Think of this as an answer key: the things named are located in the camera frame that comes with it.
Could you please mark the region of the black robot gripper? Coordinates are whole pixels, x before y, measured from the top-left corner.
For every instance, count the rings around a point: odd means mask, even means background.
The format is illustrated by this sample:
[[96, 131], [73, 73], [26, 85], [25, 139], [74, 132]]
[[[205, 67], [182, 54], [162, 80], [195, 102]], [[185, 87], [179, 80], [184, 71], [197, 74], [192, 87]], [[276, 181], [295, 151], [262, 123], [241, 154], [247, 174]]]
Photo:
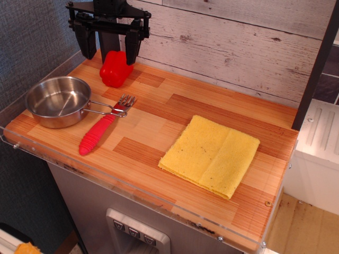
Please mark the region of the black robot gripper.
[[127, 65], [136, 62], [141, 40], [150, 36], [151, 13], [132, 7], [127, 1], [88, 1], [66, 4], [69, 27], [75, 32], [82, 55], [92, 59], [96, 54], [95, 32], [125, 36]]

